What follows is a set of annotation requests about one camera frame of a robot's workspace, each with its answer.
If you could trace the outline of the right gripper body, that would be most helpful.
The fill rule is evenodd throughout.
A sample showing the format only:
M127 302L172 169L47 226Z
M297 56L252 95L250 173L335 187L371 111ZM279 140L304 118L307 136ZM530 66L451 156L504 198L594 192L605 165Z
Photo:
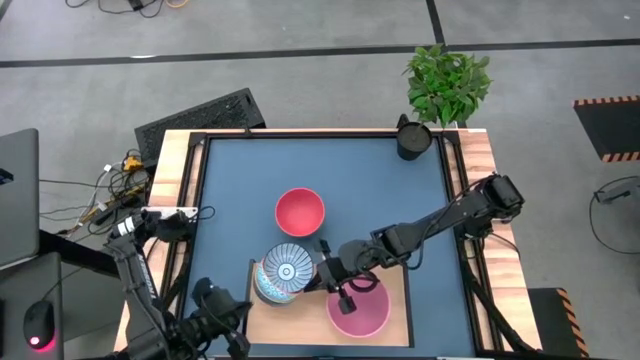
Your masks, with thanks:
M325 256L316 266L316 273L304 287L303 292L325 290L328 293L345 295L344 283L350 278L351 273L338 257Z

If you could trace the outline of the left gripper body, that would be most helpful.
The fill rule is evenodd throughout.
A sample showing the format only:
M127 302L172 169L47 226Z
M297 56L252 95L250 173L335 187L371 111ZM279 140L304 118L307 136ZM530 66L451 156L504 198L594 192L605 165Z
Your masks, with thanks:
M224 338L230 350L235 344L235 336L229 324L229 318L233 318L228 314L233 304L229 291L204 277L196 282L191 298L196 310L175 324L174 345L194 350L202 344Z

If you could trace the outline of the pink plastic bowl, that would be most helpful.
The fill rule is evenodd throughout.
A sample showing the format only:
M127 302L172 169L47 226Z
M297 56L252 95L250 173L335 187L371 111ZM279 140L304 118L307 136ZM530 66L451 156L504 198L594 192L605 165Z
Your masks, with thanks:
M343 314L339 306L339 294L330 294L326 311L334 327L353 338L367 338L378 333L386 325L391 313L391 300L386 287L378 282L372 290L364 292L347 283L344 289L356 309Z

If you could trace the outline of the light blue patterned ceramic bowl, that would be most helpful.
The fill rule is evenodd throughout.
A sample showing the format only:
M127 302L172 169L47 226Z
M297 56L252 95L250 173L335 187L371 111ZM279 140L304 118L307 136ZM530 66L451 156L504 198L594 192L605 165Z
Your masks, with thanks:
M253 288L257 296L263 302L272 306L284 306L290 304L297 297L296 293L284 292L273 285L266 276L261 263L255 264Z

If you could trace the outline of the red plastic bowl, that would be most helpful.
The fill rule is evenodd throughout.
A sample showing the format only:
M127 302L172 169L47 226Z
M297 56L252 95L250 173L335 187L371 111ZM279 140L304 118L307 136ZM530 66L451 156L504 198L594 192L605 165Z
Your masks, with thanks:
M275 220L280 230L297 238L317 232L324 223L325 214L322 198L305 187L288 190L275 206Z

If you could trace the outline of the red patterned ceramic bowl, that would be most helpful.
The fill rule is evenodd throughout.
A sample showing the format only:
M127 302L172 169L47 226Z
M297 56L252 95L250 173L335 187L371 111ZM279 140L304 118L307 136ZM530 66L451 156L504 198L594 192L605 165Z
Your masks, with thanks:
M271 248L262 259L269 282L285 293L298 293L312 280L315 266L302 246L286 242Z

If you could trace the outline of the blue-grey table mat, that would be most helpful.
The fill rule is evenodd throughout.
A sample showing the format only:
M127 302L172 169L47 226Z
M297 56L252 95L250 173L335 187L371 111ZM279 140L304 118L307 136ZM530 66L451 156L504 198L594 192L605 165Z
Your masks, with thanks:
M373 230L412 222L448 197L436 147L401 159L392 138L215 139L209 147L189 279L207 277L243 299L249 263L286 240L275 220L278 199L306 187L322 198L319 230L332 249ZM422 260L401 274L409 285L412 347L298 346L253 343L253 356L465 357L474 352L452 231L429 239Z

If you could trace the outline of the white metal plate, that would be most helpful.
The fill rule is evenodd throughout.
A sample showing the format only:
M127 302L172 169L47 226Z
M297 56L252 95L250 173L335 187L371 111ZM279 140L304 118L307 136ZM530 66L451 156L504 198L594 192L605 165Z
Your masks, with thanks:
M199 209L197 207L147 206L142 207L141 210L150 213L159 213L161 219L169 218L175 214L182 214L187 218L194 218L199 213Z

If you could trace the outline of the black mouse with red light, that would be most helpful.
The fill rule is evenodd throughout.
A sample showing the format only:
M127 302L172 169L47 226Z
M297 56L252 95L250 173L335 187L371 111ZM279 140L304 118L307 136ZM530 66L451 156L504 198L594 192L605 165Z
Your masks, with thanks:
M23 334L27 345L35 351L44 351L54 342L55 318L53 304L48 300L33 303L23 318Z

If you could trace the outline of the black hazard-striped floor mat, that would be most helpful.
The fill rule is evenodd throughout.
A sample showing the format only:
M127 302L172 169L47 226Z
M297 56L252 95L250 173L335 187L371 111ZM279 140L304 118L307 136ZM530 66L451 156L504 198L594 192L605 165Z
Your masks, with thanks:
M564 288L529 288L542 350L551 355L588 358L569 294Z
M640 161L640 95L579 99L573 109L602 162Z

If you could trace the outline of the grey desk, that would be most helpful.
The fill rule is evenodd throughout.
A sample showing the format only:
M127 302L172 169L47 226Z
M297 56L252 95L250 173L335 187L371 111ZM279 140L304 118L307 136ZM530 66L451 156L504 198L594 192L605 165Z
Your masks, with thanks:
M61 259L49 253L0 270L0 360L64 360ZM51 304L53 339L32 349L24 336L24 315L34 303Z

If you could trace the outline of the green plant in black pot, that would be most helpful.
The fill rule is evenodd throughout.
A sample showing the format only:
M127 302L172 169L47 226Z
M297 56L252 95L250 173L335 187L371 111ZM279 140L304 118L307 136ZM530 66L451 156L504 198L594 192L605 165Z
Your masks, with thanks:
M441 44L415 49L403 72L415 119L405 114L399 119L396 140L401 159L413 161L430 148L430 123L445 128L469 120L489 93L489 63L487 56L448 52Z

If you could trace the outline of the grey laptop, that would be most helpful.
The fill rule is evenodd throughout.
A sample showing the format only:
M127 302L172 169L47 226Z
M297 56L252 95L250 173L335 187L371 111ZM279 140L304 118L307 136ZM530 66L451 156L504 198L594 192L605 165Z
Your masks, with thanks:
M39 133L0 136L0 267L39 251Z

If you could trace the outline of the black aluminium table frame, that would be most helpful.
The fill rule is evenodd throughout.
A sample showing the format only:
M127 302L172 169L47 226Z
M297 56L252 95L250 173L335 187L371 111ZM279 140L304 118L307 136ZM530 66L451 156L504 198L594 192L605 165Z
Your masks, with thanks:
M391 129L254 129L245 131L229 129L222 131L204 130L169 130L164 136L162 148L157 162L151 199L155 203L195 205L201 204L202 183L205 177L209 147L213 140L234 139L340 139L340 138L392 138L395 133ZM482 130L446 130L435 136L432 147L436 147L441 161L443 178L448 200L459 191L460 187L490 175L495 168L487 134ZM480 350L502 349L505 339L499 334L496 325L490 321L479 300L467 288L461 273L464 264L464 253L470 245L461 241L454 230L460 275L466 299L469 325L472 331L474 353ZM186 316L194 310L194 302L190 297L195 282L189 279L192 265L195 239L184 246L171 247L166 255L168 269L176 269L180 264L187 267L182 292L178 295L175 306L178 316ZM409 318L410 345L414 344L411 330L412 316L410 297L406 301ZM365 356L318 356L323 358L378 358Z

